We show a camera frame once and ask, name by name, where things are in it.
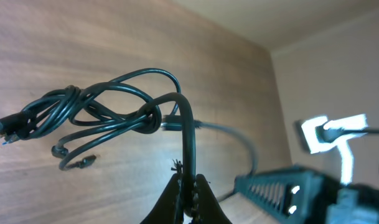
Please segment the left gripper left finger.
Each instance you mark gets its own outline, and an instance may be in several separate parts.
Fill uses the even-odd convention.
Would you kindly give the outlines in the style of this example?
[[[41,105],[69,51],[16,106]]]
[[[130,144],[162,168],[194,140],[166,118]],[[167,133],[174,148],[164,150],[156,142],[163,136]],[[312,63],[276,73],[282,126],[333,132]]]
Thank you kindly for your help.
[[[180,175],[173,174],[153,209],[141,224],[183,223],[183,209],[180,201]]]

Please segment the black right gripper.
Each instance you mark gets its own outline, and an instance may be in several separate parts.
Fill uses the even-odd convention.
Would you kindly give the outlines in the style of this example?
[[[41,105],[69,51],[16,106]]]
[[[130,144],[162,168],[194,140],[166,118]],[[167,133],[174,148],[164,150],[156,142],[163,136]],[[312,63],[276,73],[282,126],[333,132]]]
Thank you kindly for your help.
[[[379,223],[379,190],[302,167],[240,175],[234,189],[280,223]]]

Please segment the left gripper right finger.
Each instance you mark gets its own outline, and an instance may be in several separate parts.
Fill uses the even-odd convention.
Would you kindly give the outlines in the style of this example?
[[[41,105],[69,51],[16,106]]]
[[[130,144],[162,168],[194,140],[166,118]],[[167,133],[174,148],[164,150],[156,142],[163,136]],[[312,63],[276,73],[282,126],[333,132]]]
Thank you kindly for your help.
[[[196,175],[197,208],[194,223],[196,224],[231,224],[215,198],[206,178]]]

